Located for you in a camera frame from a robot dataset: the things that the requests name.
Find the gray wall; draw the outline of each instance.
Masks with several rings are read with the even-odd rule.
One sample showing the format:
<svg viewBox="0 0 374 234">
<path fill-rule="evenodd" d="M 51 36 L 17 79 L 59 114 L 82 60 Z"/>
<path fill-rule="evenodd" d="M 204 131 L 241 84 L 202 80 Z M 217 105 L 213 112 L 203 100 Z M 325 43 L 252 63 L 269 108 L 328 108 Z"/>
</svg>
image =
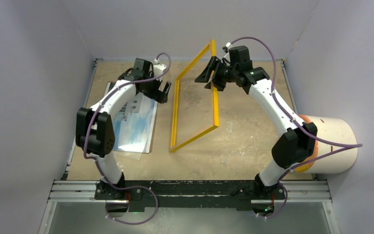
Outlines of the gray wall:
<svg viewBox="0 0 374 234">
<path fill-rule="evenodd" d="M 256 36 L 288 56 L 319 0 L 64 0 L 97 58 L 193 58 L 210 39 L 218 54 L 233 39 Z M 270 59 L 248 43 L 255 59 Z"/>
<path fill-rule="evenodd" d="M 374 233 L 374 0 L 322 0 L 287 63 L 301 113 L 346 120 L 363 143 L 328 176 L 343 234 Z"/>
<path fill-rule="evenodd" d="M 0 0 L 0 234 L 38 231 L 91 64 L 60 0 Z"/>
</svg>

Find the cylindrical container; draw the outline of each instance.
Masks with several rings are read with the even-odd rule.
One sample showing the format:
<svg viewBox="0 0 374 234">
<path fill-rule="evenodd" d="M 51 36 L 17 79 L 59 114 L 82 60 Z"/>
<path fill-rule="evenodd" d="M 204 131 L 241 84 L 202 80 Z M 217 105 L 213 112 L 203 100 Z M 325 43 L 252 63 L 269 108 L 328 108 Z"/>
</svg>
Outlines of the cylindrical container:
<svg viewBox="0 0 374 234">
<path fill-rule="evenodd" d="M 315 116 L 300 117 L 306 122 L 313 122 L 318 128 L 317 137 L 343 144 L 356 144 L 355 135 L 351 127 L 343 120 L 338 118 L 324 118 Z M 313 154 L 305 161 L 322 156 L 341 147 L 328 145 L 320 141 L 315 141 Z M 317 161 L 305 164 L 294 169 L 296 173 L 318 173 L 318 174 L 335 174 L 348 170 L 356 160 L 357 148 L 349 149 L 319 159 Z"/>
</svg>

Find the yellow frame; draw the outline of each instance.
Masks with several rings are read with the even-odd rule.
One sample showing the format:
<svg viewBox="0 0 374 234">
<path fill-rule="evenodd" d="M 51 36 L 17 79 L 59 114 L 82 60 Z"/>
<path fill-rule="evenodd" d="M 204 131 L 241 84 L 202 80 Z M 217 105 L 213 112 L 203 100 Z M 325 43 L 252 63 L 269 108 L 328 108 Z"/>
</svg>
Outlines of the yellow frame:
<svg viewBox="0 0 374 234">
<path fill-rule="evenodd" d="M 180 80 L 183 78 L 187 72 L 207 53 L 211 52 L 211 56 L 216 56 L 216 43 L 211 40 L 203 50 L 190 62 L 190 64 L 179 74 L 175 80 L 175 93 L 174 93 L 174 103 L 173 103 L 173 116 L 171 122 L 171 142 L 170 142 L 170 152 L 174 153 L 177 150 L 183 148 L 184 146 L 190 144 L 191 142 L 197 140 L 198 138 L 206 135 L 207 133 L 213 131 L 219 127 L 219 97 L 217 95 L 217 89 L 214 88 L 213 83 L 211 84 L 211 105 L 213 108 L 213 124 L 206 128 L 205 130 L 199 132 L 192 138 L 184 141 L 181 144 L 176 145 L 177 142 L 177 118 L 178 118 L 178 104 L 180 95 Z"/>
</svg>

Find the floor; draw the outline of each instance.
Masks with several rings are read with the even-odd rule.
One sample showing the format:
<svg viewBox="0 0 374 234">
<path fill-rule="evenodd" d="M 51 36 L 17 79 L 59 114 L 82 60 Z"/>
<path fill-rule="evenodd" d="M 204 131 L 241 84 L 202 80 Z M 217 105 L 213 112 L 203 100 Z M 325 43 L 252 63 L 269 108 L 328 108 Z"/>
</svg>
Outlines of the floor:
<svg viewBox="0 0 374 234">
<path fill-rule="evenodd" d="M 182 79 L 180 85 L 177 142 L 206 128 L 212 122 L 210 91 L 194 83 L 206 66 L 200 61 Z M 98 63 L 87 107 L 104 95 L 108 81 L 114 81 L 133 62 L 101 61 Z M 174 82 L 188 62 L 174 62 L 164 80 Z M 271 62 L 257 62 L 269 75 Z M 291 99 L 281 65 L 277 62 L 277 91 L 291 106 Z M 159 104 L 153 134 L 152 151 L 142 154 L 115 152 L 118 166 L 130 180 L 225 180 L 254 179 L 272 159 L 270 151 L 278 139 L 270 119 L 259 104 L 235 84 L 219 92 L 220 126 L 175 153 L 169 153 L 174 90 L 168 103 Z M 95 164 L 85 160 L 76 147 L 68 180 L 98 180 Z M 311 174 L 289 174 L 286 179 L 312 179 Z"/>
</svg>

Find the robotic arm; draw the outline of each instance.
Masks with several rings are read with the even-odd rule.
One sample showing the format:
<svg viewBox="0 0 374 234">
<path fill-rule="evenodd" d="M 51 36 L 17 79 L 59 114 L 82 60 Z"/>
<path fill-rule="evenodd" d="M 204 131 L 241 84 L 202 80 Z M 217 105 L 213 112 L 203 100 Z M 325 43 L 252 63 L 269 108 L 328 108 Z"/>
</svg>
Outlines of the robotic arm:
<svg viewBox="0 0 374 234">
<path fill-rule="evenodd" d="M 293 119 L 285 115 L 276 104 L 272 96 L 269 75 L 261 67 L 253 68 L 249 50 L 246 46 L 225 47 L 226 56 L 230 55 L 230 62 L 224 56 L 222 59 L 216 56 L 210 59 L 205 70 L 198 76 L 195 82 L 207 83 L 205 88 L 210 89 L 211 84 L 223 91 L 226 83 L 234 82 L 252 98 L 254 98 L 267 113 L 278 132 L 280 138 L 272 148 L 273 160 L 255 177 L 256 192 L 264 193 L 276 188 L 279 178 L 292 165 L 304 161 L 312 155 L 315 140 L 305 135 L 295 124 L 297 122 L 303 128 L 316 136 L 317 128 L 314 123 L 306 124 L 286 104 L 283 98 L 274 90 L 276 99 L 291 113 Z"/>
<path fill-rule="evenodd" d="M 112 119 L 115 118 L 127 101 L 140 92 L 159 103 L 167 102 L 168 91 L 171 86 L 171 83 L 167 82 L 163 91 L 160 91 L 159 88 L 162 81 L 159 79 L 145 83 L 132 83 L 125 86 L 123 84 L 159 76 L 166 68 L 164 64 L 157 63 L 153 65 L 147 60 L 138 58 L 135 60 L 134 66 L 119 76 L 115 86 L 97 104 L 89 109 L 80 108 L 77 112 L 75 143 L 77 146 L 84 148 L 90 119 L 94 115 L 95 110 L 101 105 L 101 109 L 95 117 L 94 125 L 88 136 L 86 153 L 90 155 L 89 158 L 98 161 L 98 165 L 105 174 L 105 177 L 118 187 L 124 187 L 125 180 L 123 173 L 117 167 L 112 153 L 115 143 Z"/>
</svg>

